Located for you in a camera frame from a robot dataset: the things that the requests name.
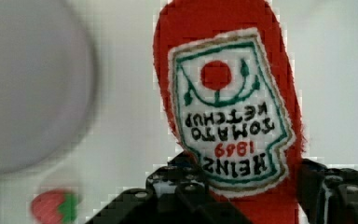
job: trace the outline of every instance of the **white surface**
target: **white surface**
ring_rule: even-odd
[[[58,185],[80,190],[78,223],[84,223],[124,187],[143,187],[145,172],[176,154],[152,76],[159,0],[71,4],[100,57],[98,112],[71,154],[0,180],[0,224],[33,223],[28,205],[34,194]],[[326,164],[358,164],[358,1],[276,0],[272,5],[296,59],[308,156],[323,157]]]
[[[72,140],[93,91],[86,34],[58,1],[0,1],[0,174]]]

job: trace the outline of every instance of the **green leaf graphic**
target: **green leaf graphic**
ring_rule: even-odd
[[[65,194],[65,202],[62,203],[58,210],[63,215],[62,223],[72,223],[76,220],[77,198],[73,193]]]
[[[184,98],[185,98],[185,105],[191,105],[191,102],[193,102],[193,97],[191,97],[190,91],[186,92]]]
[[[243,79],[246,81],[246,78],[250,75],[249,74],[249,67],[248,64],[244,59],[241,59],[241,75],[243,76]]]

